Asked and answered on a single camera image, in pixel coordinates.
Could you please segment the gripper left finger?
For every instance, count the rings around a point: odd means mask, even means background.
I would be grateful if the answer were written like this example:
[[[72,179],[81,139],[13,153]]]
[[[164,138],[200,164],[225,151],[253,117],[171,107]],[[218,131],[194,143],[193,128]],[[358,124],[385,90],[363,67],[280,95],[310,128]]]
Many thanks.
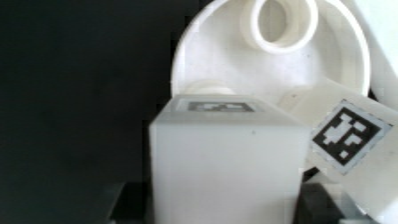
[[[145,182],[129,182],[123,186],[109,224],[154,224],[152,191]]]

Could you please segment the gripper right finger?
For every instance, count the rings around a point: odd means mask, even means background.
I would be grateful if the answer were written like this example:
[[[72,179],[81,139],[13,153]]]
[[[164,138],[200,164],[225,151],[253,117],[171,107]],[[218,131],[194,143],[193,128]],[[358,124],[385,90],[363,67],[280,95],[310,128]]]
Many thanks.
[[[369,224],[367,217],[351,217],[321,183],[306,183],[296,205],[294,224]]]

